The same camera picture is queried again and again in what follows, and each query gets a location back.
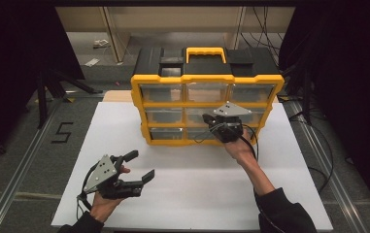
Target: fingers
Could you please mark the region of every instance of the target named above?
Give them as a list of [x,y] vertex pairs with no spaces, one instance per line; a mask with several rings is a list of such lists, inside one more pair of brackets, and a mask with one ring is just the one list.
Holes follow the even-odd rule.
[[126,168],[126,167],[124,167],[124,165],[121,165],[120,170],[121,170],[122,173],[129,173],[130,172],[130,168]]
[[249,135],[248,133],[248,129],[244,128],[243,129],[243,137],[246,139],[246,140],[249,140],[251,135]]

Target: cable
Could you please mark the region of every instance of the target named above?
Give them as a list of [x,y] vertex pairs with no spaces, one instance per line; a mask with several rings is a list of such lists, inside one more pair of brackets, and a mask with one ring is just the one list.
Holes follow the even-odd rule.
[[333,175],[333,169],[334,169],[334,164],[333,164],[333,151],[332,151],[332,148],[330,147],[330,145],[329,145],[329,143],[328,143],[328,141],[327,141],[327,139],[326,139],[326,137],[324,137],[324,135],[321,133],[321,131],[319,130],[319,129],[317,129],[314,125],[311,125],[311,124],[309,124],[308,122],[306,122],[306,121],[303,121],[303,120],[298,120],[298,119],[296,119],[296,120],[289,120],[290,122],[300,122],[300,123],[304,123],[304,124],[306,124],[306,125],[308,125],[308,126],[310,126],[310,127],[312,127],[313,129],[316,129],[318,132],[319,132],[319,134],[322,136],[322,138],[324,139],[324,141],[326,142],[326,144],[327,144],[327,148],[329,149],[329,154],[330,154],[330,162],[331,162],[331,164],[332,164],[332,166],[331,166],[331,168],[330,168],[330,172],[329,172],[329,176],[327,177],[327,179],[325,180],[325,182],[323,183],[323,185],[320,187],[320,191],[319,191],[319,193],[321,193],[322,191],[323,191],[323,189],[327,186],[327,184],[329,183],[329,181],[330,181],[330,179],[331,179],[331,177],[332,177],[332,175]]
[[260,38],[259,38],[259,41],[261,40],[261,37],[262,35],[264,34],[266,36],[266,40],[267,40],[267,44],[268,44],[268,47],[269,48],[273,48],[273,52],[279,57],[279,54],[276,52],[276,50],[274,49],[274,46],[272,44],[272,42],[270,41],[268,35],[267,35],[267,26],[266,26],[266,23],[267,23],[267,13],[268,13],[268,8],[267,7],[264,7],[263,11],[264,11],[264,21],[263,21],[263,24],[261,23],[261,20],[259,18],[259,16],[257,15],[257,12],[255,10],[255,8],[253,7],[253,11],[254,11],[254,15],[256,16],[257,18],[257,21],[259,22],[259,25],[260,25],[260,28],[262,29],[262,32],[260,34]]
[[[203,132],[201,134],[198,134],[198,135],[195,135],[193,137],[193,141],[197,144],[203,143],[209,137],[209,133],[213,133],[214,131],[218,130],[218,128],[220,128],[222,126],[224,126],[224,123],[217,124],[217,125],[213,126],[212,128],[207,128],[205,132]],[[203,138],[202,140],[198,141],[197,138],[200,137],[200,136],[203,136],[203,135],[206,135],[206,137]]]
[[[319,174],[321,174],[323,176],[324,182],[323,182],[323,185],[321,187],[324,187],[324,184],[327,183],[327,181],[328,181],[327,176],[324,174],[324,172],[321,171],[321,170],[319,170],[319,169],[317,169],[317,168],[310,167],[310,166],[308,166],[308,169],[309,170],[316,171],[316,172],[318,172]],[[320,194],[322,192],[322,188],[321,187],[318,189],[318,194]]]
[[253,139],[253,137],[256,139],[256,160],[258,161],[259,160],[259,140],[257,139],[257,135],[250,126],[248,126],[246,124],[242,124],[242,125],[251,130],[251,132],[252,132],[251,140]]
[[250,48],[252,48],[252,45],[251,45],[251,44],[249,44],[249,42],[246,40],[246,38],[245,38],[245,36],[243,35],[243,33],[240,33],[240,35],[242,36],[242,38],[243,38],[243,40],[246,42],[246,44],[248,44],[248,46],[249,46]]

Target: floor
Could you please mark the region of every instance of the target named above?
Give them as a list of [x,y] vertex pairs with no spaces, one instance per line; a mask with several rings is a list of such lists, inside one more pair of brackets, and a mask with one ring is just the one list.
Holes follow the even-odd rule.
[[[114,62],[110,48],[93,48],[95,40],[108,40],[106,33],[68,35],[86,77],[85,82],[102,90],[130,88],[129,79],[140,47],[223,46],[222,36],[218,33],[133,34],[126,45],[127,53],[123,62]],[[258,45],[253,37],[258,39],[260,34],[244,36],[252,46]],[[273,47],[280,46],[283,36],[269,35]],[[264,38],[261,43],[264,45],[259,46],[267,47]],[[239,49],[247,46],[241,40]],[[278,50],[271,51],[277,62],[275,51]],[[99,59],[99,62],[91,67],[85,66],[93,58]],[[64,86],[69,91],[67,99],[48,98],[49,126],[43,132],[37,130],[39,119],[35,95],[5,142],[6,152],[0,153],[0,200],[6,200],[7,203],[4,209],[1,208],[2,233],[57,231],[50,226],[52,217],[77,160],[96,105],[103,97],[100,94],[86,95],[67,83]],[[288,116],[300,112],[300,100],[297,99],[290,96],[281,100],[285,101]],[[334,227],[333,232],[370,232],[370,192],[352,162],[347,159],[340,140],[315,99],[312,102],[311,120],[313,126],[308,126],[301,122],[302,116],[293,117],[291,126],[306,163],[311,167],[310,173],[316,188],[321,188],[324,183],[324,177],[318,171],[328,176],[331,164],[334,165],[329,184],[320,192],[320,199]],[[67,140],[67,135],[57,134],[60,127],[61,132],[71,133]],[[35,136],[41,136],[42,140],[35,142]],[[13,193],[12,198],[4,199],[2,194],[8,191]]]

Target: metal rail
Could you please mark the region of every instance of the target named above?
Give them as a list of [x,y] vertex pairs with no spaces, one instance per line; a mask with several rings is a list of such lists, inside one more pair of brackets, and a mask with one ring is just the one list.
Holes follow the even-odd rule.
[[51,124],[51,120],[54,117],[54,114],[57,110],[57,108],[60,106],[60,103],[62,102],[62,99],[55,99],[52,102],[52,105],[50,107],[50,114],[43,125],[41,129],[38,129],[29,148],[27,149],[24,157],[18,164],[18,167],[13,174],[12,178],[9,181],[9,184],[7,185],[6,189],[3,191],[1,197],[0,197],[0,224],[3,221],[4,216],[6,215],[7,211],[9,210],[13,199],[15,198],[15,195],[24,180],[24,177],[30,168],[35,155],[37,154],[37,151],[40,148],[40,145],[43,143],[43,140],[46,136],[46,133],[48,132]]
[[[302,111],[302,107],[296,101],[293,101],[291,108],[296,113]],[[332,162],[329,159],[329,155],[323,149],[314,128],[308,127],[305,124],[300,124],[300,126],[305,133],[305,136],[309,144],[311,145],[313,152],[315,153],[315,156],[321,166],[322,171],[325,174],[329,174],[332,168]],[[368,231],[365,224],[363,223],[363,220],[361,219],[359,211],[353,204],[351,197],[349,196],[348,192],[346,191],[345,187],[334,171],[332,177],[330,178],[329,185],[340,208],[342,209],[346,220],[348,221],[349,227],[351,228],[352,232],[367,233]]]

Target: stand leg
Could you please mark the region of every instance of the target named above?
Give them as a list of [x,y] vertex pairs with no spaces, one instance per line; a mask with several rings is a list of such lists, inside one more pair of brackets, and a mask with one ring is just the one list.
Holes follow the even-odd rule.
[[96,90],[84,83],[81,83],[69,76],[67,76],[66,74],[63,74],[62,72],[60,71],[56,71],[56,70],[51,70],[51,72],[55,75],[57,75],[58,77],[60,77],[61,79],[63,79],[64,81],[66,81],[67,83],[70,83],[82,90],[84,90],[85,92],[89,93],[89,94],[97,94],[97,93],[103,93],[103,90]]

